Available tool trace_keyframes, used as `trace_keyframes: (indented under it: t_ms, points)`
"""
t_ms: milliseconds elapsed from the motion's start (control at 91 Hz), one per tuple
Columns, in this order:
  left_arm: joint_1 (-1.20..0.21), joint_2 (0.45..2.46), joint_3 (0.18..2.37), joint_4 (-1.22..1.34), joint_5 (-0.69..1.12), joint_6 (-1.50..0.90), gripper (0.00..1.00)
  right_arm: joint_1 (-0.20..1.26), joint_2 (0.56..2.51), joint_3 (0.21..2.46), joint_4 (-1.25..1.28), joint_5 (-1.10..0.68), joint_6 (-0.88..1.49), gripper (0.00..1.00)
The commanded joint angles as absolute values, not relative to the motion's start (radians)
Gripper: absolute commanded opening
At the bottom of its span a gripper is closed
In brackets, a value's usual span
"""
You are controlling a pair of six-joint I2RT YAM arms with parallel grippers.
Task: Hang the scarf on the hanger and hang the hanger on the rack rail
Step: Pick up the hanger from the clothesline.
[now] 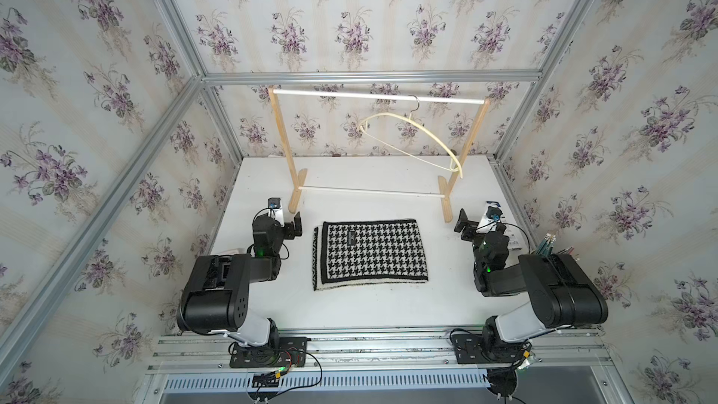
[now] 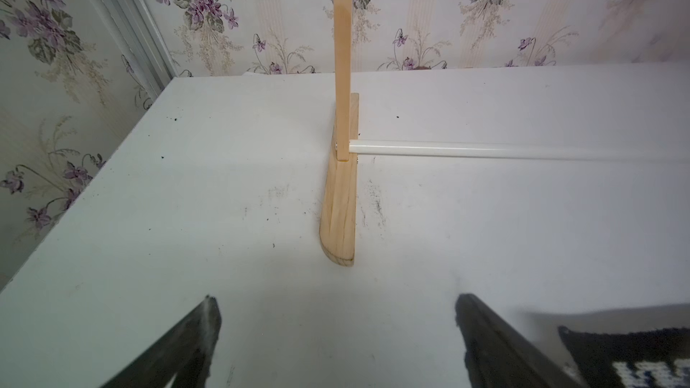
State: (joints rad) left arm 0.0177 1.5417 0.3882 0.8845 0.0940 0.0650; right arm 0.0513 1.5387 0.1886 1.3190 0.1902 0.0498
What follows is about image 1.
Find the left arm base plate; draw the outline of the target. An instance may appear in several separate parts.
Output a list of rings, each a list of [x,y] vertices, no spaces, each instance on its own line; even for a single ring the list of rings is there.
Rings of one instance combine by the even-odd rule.
[[[233,342],[229,348],[230,368],[293,368],[304,367],[309,338],[280,337],[277,347],[240,347]]]

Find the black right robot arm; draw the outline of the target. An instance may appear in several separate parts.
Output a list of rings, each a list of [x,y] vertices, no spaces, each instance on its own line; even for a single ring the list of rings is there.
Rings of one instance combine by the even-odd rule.
[[[507,264],[510,237],[503,212],[489,206],[480,221],[459,211],[454,231],[472,243],[473,277],[484,297],[513,297],[526,293],[529,303],[499,316],[482,328],[480,346],[497,357],[552,329],[600,325],[609,317],[606,299],[577,261],[564,252],[521,254]]]

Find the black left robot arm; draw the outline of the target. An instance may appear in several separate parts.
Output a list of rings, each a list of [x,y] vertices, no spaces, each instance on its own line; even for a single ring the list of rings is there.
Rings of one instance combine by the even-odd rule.
[[[233,340],[245,349],[277,349],[279,331],[273,320],[250,310],[250,286],[277,280],[280,250],[302,235],[301,214],[281,224],[264,209],[252,220],[254,243],[248,252],[224,252],[196,258],[176,312],[179,330]]]

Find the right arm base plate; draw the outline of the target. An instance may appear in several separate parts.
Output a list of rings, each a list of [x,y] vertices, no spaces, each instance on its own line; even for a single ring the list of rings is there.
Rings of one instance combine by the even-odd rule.
[[[459,365],[506,364],[509,367],[521,365],[533,348],[531,342],[503,342],[501,339],[484,338],[483,334],[469,331],[453,331],[449,342],[454,349]]]

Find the black white houndstooth scarf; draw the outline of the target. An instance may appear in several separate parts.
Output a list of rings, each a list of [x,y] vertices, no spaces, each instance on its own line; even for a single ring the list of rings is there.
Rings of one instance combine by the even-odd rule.
[[[324,222],[312,235],[312,288],[424,284],[428,264],[413,219]]]

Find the cream plastic clothes hanger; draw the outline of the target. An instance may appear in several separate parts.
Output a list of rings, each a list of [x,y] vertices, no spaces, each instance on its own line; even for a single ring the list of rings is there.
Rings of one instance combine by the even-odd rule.
[[[463,179],[464,161],[460,161],[457,144],[467,136],[467,129],[460,123],[458,135],[455,134],[454,124],[445,128],[442,121],[430,122],[439,111],[447,110],[446,104],[429,103],[428,114],[421,117],[422,101],[416,95],[400,95],[400,99],[389,98],[388,94],[380,94],[371,105],[371,112],[359,117],[356,122],[356,132],[362,137],[374,140],[377,144],[385,146],[390,151],[418,157],[427,154],[426,148],[419,143],[420,140],[428,149],[436,149],[438,154],[450,157],[448,164],[430,163],[430,166],[449,172],[456,172]]]

